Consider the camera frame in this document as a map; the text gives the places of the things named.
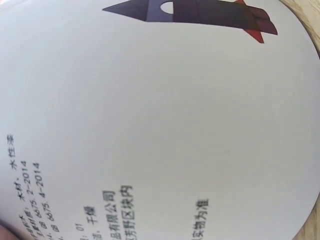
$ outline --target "wooden table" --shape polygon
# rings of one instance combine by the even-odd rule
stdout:
[[[280,1],[286,4],[303,22],[320,52],[320,0]],[[308,220],[294,240],[320,240],[320,197]]]

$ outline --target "white paper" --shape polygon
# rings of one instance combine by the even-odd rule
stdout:
[[[261,44],[102,11],[120,2],[1,5],[0,219],[24,240],[24,221],[39,240],[291,240],[320,190],[320,63],[301,23],[246,0],[278,31]]]

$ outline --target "wooden surface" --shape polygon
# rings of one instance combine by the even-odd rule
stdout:
[[[281,2],[302,21],[320,52],[320,0],[281,0]],[[320,240],[320,197],[294,240]]]

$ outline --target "rocket illustration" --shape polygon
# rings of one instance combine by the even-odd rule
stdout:
[[[173,2],[173,14],[161,10],[161,5]],[[245,30],[259,43],[261,32],[278,35],[265,10],[248,6],[244,0],[129,0],[103,9],[144,22],[189,23],[224,26]]]

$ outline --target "red rocket fin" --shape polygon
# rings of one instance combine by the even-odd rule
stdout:
[[[243,4],[246,5],[245,0],[236,0],[235,3],[237,4]],[[262,37],[262,34],[260,31],[255,31],[255,30],[247,30],[244,29],[250,36],[252,36],[255,40],[257,40],[259,43],[264,44],[264,38]]]

